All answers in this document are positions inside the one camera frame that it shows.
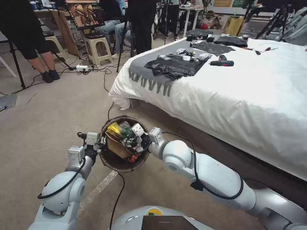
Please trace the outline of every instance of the power drill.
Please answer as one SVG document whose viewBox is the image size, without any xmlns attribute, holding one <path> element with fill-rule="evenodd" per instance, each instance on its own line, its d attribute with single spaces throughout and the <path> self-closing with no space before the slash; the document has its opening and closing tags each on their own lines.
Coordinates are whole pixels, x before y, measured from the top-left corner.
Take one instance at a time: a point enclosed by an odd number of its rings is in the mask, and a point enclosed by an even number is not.
<svg viewBox="0 0 307 230">
<path fill-rule="evenodd" d="M 216 65 L 216 66 L 233 66 L 233 61 L 228 61 L 227 58 L 224 55 L 220 55 L 218 61 L 212 61 L 210 62 L 210 65 Z"/>
</svg>

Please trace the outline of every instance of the poster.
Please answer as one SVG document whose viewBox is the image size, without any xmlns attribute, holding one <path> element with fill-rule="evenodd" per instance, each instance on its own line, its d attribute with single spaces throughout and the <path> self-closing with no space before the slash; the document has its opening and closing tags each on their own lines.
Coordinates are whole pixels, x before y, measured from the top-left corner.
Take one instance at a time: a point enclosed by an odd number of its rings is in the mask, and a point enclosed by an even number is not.
<svg viewBox="0 0 307 230">
<path fill-rule="evenodd" d="M 234 0 L 232 7 L 246 7 L 247 1 L 246 0 Z"/>
<path fill-rule="evenodd" d="M 215 0 L 213 6 L 215 6 L 215 7 L 230 7 L 231 2 L 232 2 L 232 0 Z"/>
</svg>

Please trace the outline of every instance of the red object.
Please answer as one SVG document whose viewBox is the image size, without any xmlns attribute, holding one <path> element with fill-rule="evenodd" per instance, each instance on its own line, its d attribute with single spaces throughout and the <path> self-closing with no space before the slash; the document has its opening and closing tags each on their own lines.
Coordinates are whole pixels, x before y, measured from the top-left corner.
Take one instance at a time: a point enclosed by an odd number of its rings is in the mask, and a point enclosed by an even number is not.
<svg viewBox="0 0 307 230">
<path fill-rule="evenodd" d="M 203 24 L 201 25 L 201 29 L 208 29 L 208 25 L 207 25 L 206 23 L 203 23 Z"/>
<path fill-rule="evenodd" d="M 138 158 L 138 154 L 133 155 L 131 158 L 129 158 L 130 163 L 134 163 L 136 159 Z"/>
</svg>

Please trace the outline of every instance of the white bedsheet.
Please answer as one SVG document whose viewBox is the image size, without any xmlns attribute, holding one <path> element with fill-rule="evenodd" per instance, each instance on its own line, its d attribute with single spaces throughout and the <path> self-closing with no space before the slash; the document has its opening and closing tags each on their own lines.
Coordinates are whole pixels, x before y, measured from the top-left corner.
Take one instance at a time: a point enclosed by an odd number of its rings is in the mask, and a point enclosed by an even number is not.
<svg viewBox="0 0 307 230">
<path fill-rule="evenodd" d="M 149 102 L 265 162 L 307 181 L 306 46 L 249 39 L 254 51 L 233 47 L 233 67 L 210 66 L 174 82 L 170 97 L 129 79 L 130 58 L 109 95 L 123 109 L 128 98 Z"/>
</svg>

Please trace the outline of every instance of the person's foot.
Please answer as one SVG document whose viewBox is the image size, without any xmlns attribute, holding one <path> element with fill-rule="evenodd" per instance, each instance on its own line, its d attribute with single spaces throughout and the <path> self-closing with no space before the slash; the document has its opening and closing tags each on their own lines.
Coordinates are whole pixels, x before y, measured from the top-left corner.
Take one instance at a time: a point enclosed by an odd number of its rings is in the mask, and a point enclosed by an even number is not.
<svg viewBox="0 0 307 230">
<path fill-rule="evenodd" d="M 49 75 L 52 77 L 53 80 L 60 79 L 60 76 L 56 70 L 49 70 Z"/>
<path fill-rule="evenodd" d="M 47 83 L 53 82 L 52 77 L 49 75 L 49 73 L 46 71 L 44 73 L 41 73 L 41 76 L 43 77 L 43 80 Z"/>
<path fill-rule="evenodd" d="M 177 37 L 175 37 L 174 39 L 173 39 L 173 42 L 175 42 L 175 41 L 177 41 L 177 40 L 179 40 L 180 38 L 177 36 Z"/>
<path fill-rule="evenodd" d="M 122 53 L 121 58 L 124 58 L 125 56 L 126 56 L 125 53 Z M 112 55 L 112 58 L 113 59 L 119 59 L 119 53 Z"/>
</svg>

